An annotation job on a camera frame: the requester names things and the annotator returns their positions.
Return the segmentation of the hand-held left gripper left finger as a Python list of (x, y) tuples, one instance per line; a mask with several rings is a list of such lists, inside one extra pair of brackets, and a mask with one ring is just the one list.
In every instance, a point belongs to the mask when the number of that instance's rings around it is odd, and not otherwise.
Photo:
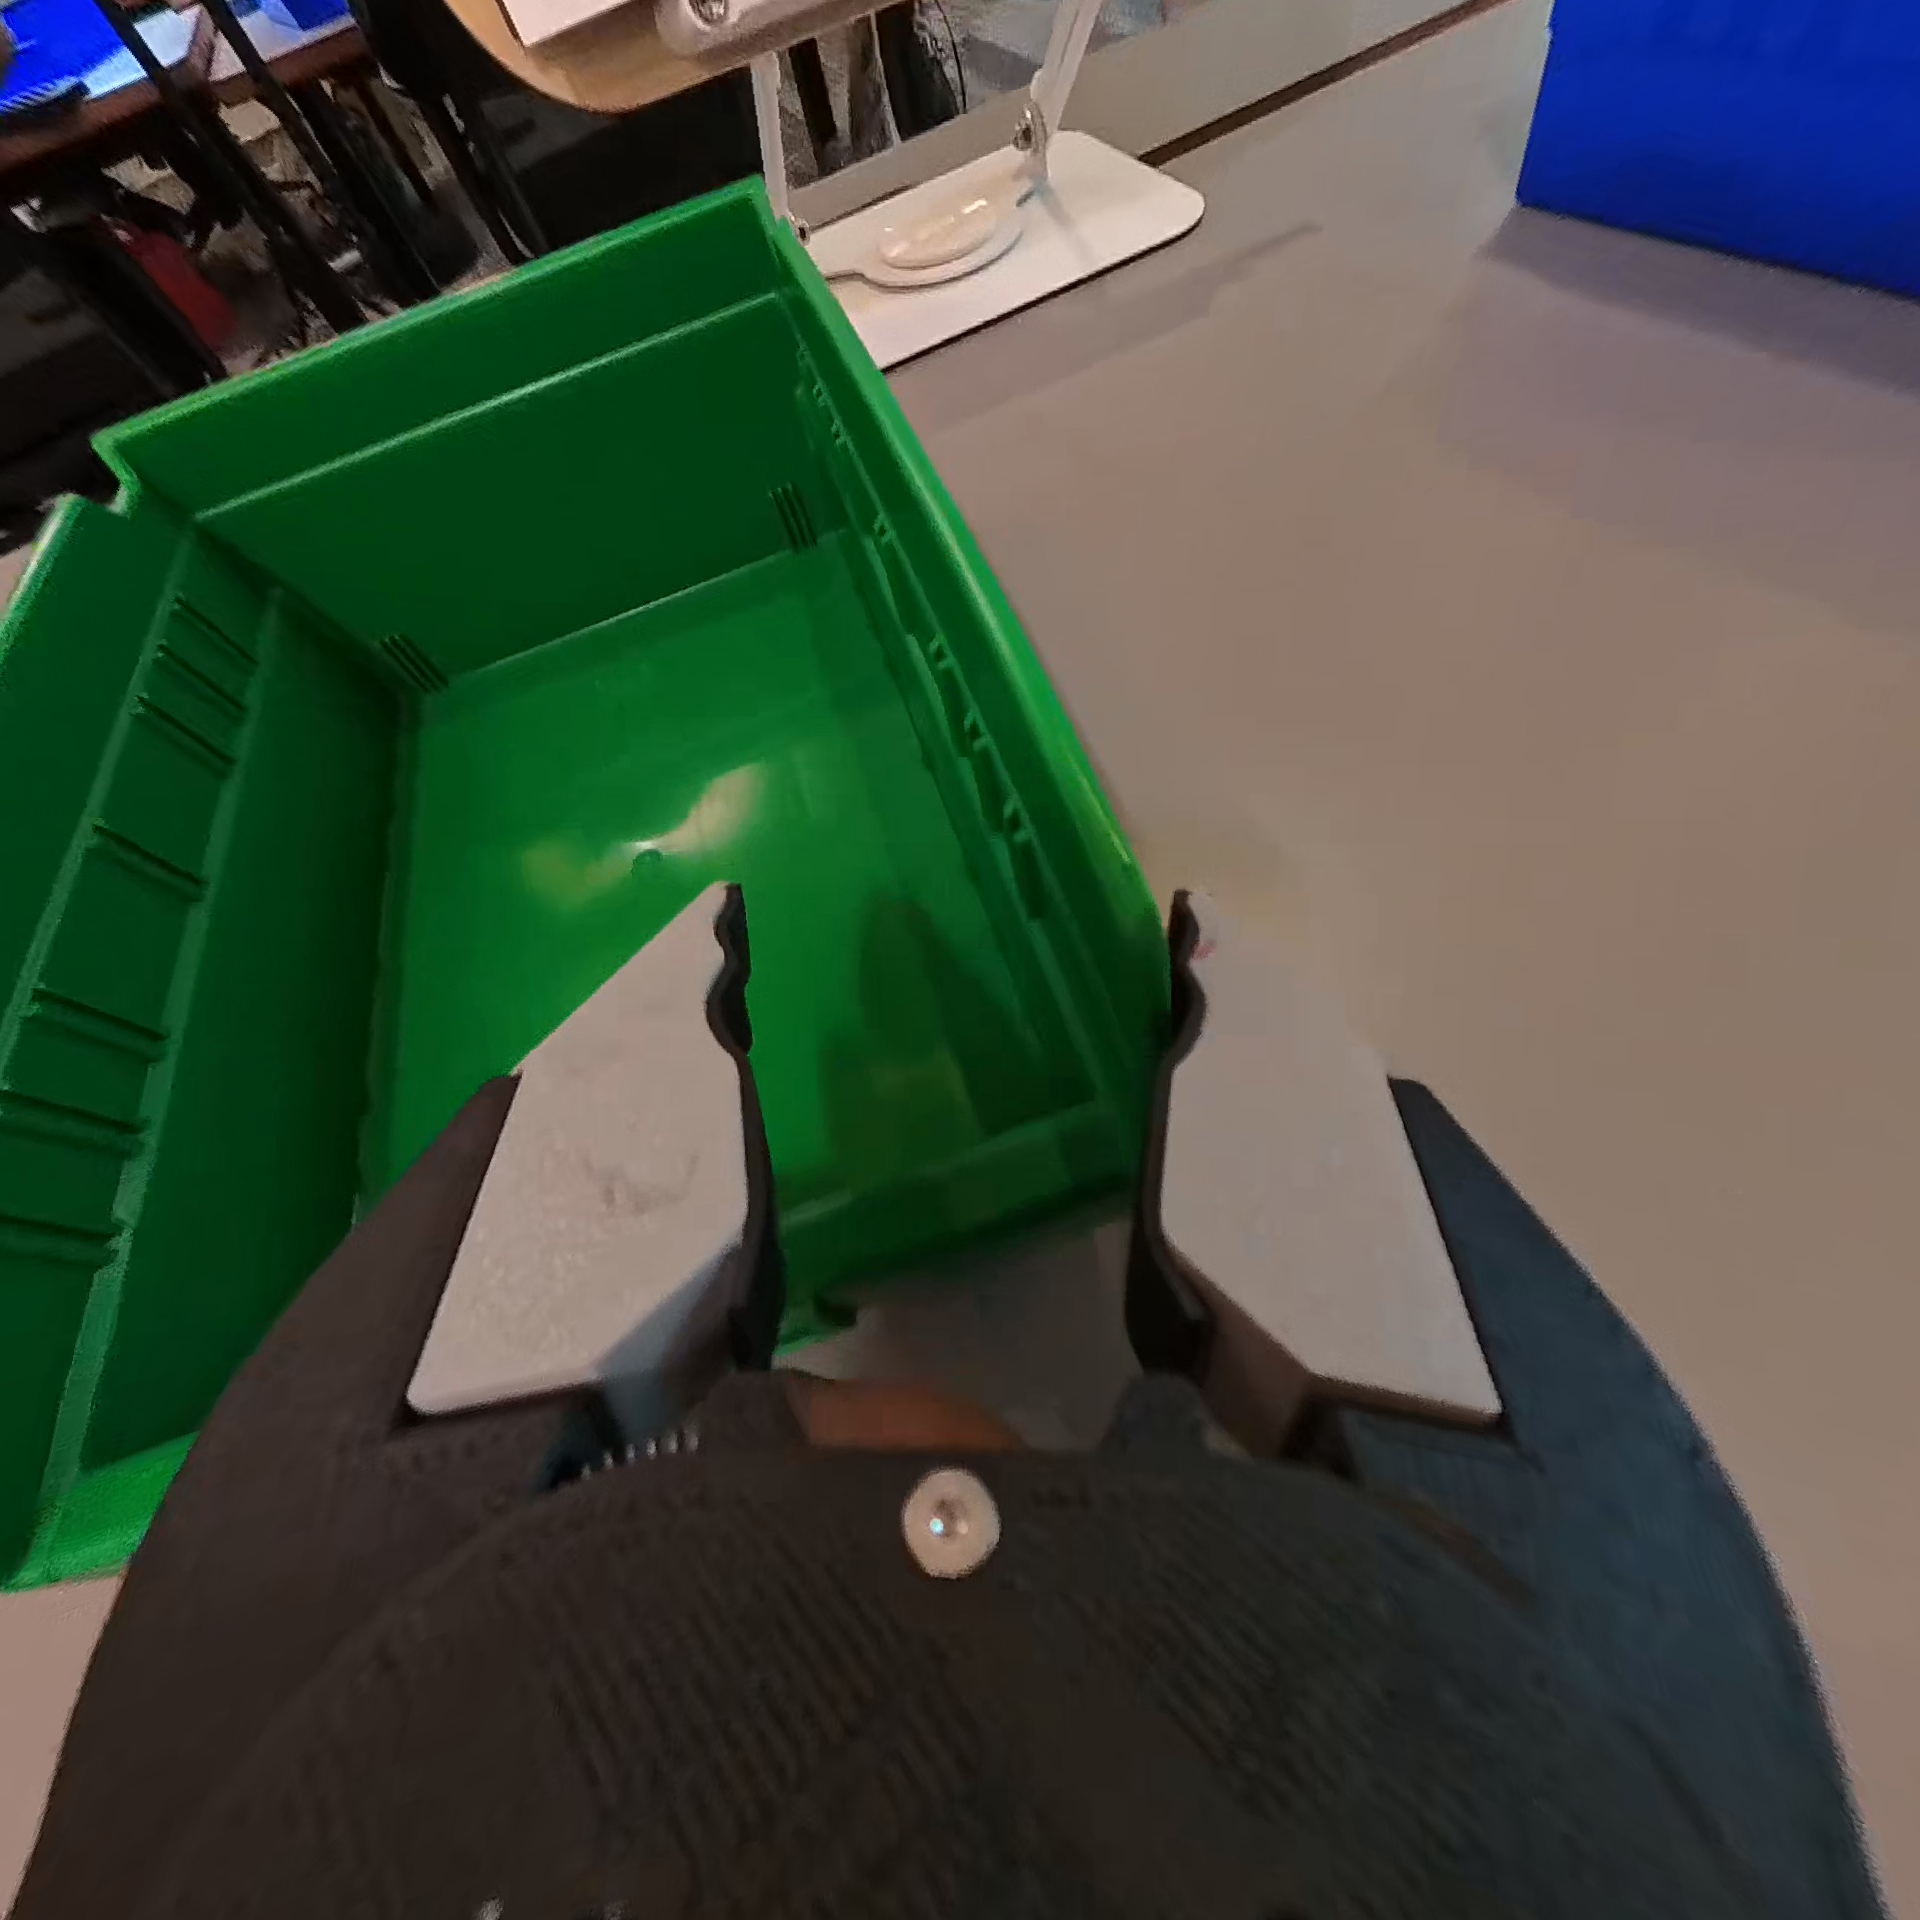
[(716, 881), (521, 1060), (412, 1412), (587, 1392), (615, 1420), (686, 1420), (770, 1362), (785, 1258), (749, 977), (742, 889)]

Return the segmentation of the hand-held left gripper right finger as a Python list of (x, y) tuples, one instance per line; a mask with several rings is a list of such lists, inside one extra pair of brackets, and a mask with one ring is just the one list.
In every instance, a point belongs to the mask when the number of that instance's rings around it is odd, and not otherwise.
[(1236, 1448), (1337, 1407), (1491, 1433), (1495, 1368), (1388, 1069), (1337, 996), (1201, 890), (1169, 904), (1123, 1285), (1129, 1344)]

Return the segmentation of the green plastic bin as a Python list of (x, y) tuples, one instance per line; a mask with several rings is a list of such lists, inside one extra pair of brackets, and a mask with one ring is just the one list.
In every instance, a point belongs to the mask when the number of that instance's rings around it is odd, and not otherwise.
[(4, 612), (4, 1591), (122, 1567), (354, 1217), (713, 881), (786, 1346), (1121, 1204), (1161, 911), (756, 184), (99, 452)]

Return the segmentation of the blue plastic bin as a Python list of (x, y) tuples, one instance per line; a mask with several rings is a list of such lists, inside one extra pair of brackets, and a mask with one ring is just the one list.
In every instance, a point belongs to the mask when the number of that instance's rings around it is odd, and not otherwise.
[(1557, 1), (1518, 202), (1917, 297), (1917, 4)]

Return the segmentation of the instruction sheet on white stand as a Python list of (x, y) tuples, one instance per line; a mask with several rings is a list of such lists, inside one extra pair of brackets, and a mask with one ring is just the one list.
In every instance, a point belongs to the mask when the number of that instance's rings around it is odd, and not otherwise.
[(501, 1), (451, 1), (469, 36), (518, 82), (586, 112), (631, 112), (742, 69), (765, 196), (849, 312), (879, 370), (1182, 239), (1201, 191), (1087, 133), (1066, 128), (1100, 1), (1053, 8), (1038, 73), (1007, 138), (836, 221), (806, 226), (785, 166), (780, 54), (843, 25), (852, 1), (654, 1), (523, 45)]

